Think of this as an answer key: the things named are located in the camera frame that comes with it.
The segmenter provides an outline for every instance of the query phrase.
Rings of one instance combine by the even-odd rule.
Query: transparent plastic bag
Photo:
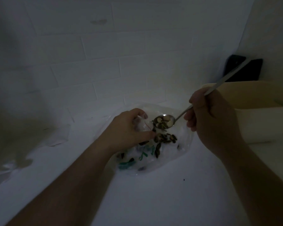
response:
[[[119,115],[121,112],[131,110],[133,108],[140,108],[148,115],[147,119],[137,117],[133,121],[137,131],[152,130],[153,124],[151,121],[159,115],[170,114],[176,117],[181,113],[179,110],[154,104],[136,103],[126,105],[108,117],[106,123],[98,131],[95,137],[98,138],[102,134],[114,117]],[[175,135],[177,140],[175,143],[161,143],[161,147],[159,149],[160,154],[158,157],[155,153],[157,143],[155,143],[154,140],[150,140],[148,143],[143,145],[138,144],[131,149],[117,153],[111,158],[114,169],[116,171],[126,171],[126,173],[131,175],[150,172],[185,154],[190,149],[193,132],[187,128],[186,121],[183,118],[180,118],[173,127],[167,129],[165,132],[156,128],[156,133],[169,133],[170,135]]]

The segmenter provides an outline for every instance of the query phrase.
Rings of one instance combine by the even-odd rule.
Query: spoon handle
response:
[[[252,59],[246,59],[244,62],[242,62],[239,66],[237,66],[236,68],[234,68],[233,70],[231,70],[227,75],[223,76],[222,79],[220,79],[215,85],[213,85],[211,88],[208,89],[207,92],[205,92],[205,96],[210,94],[211,92],[213,92],[215,89],[217,89],[219,86],[221,86],[223,83],[225,83],[226,80],[228,80],[231,76],[233,76],[235,73],[237,73],[238,71],[240,71],[243,67],[245,67],[246,64],[248,64]],[[183,114],[185,114],[188,110],[190,110],[191,108],[193,108],[193,105],[190,105],[185,111],[183,111],[175,120],[174,120],[174,124],[175,122],[181,118],[181,116]]]

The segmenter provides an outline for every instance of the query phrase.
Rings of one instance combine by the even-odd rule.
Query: spoon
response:
[[[226,80],[228,80],[231,76],[233,76],[235,73],[237,73],[238,71],[240,71],[243,67],[245,67],[245,65],[247,65],[249,62],[251,61],[251,59],[246,59],[244,62],[242,62],[239,66],[237,66],[236,68],[234,68],[233,70],[231,70],[227,75],[225,75],[222,79],[220,79],[214,86],[212,86],[211,88],[209,88],[209,90],[207,92],[205,92],[205,96],[210,94],[211,92],[213,92],[215,89],[217,89],[219,86],[221,86],[223,83],[225,83]],[[193,108],[193,105],[190,105],[185,111],[183,111],[177,118],[175,118],[172,115],[169,114],[164,114],[164,115],[160,115],[158,117],[156,117],[152,122],[153,125],[161,130],[166,130],[170,127],[172,127],[176,121],[178,121],[179,118],[181,118],[181,116],[183,114],[185,114],[188,110],[190,110],[191,108]]]

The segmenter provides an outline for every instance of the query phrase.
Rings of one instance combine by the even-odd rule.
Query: wall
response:
[[[283,86],[283,0],[255,0],[238,54],[263,58],[260,78]]]
[[[0,0],[0,136],[189,96],[221,75],[253,0]]]

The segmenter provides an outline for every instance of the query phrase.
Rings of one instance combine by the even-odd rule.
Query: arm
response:
[[[132,121],[138,115],[146,116],[143,110],[133,109],[115,117],[103,134],[7,226],[84,225],[97,195],[97,180],[110,157],[155,136],[152,131],[134,130]]]
[[[243,141],[230,104],[216,90],[205,98],[206,91],[191,97],[187,126],[224,164],[251,223],[283,225],[283,181]]]

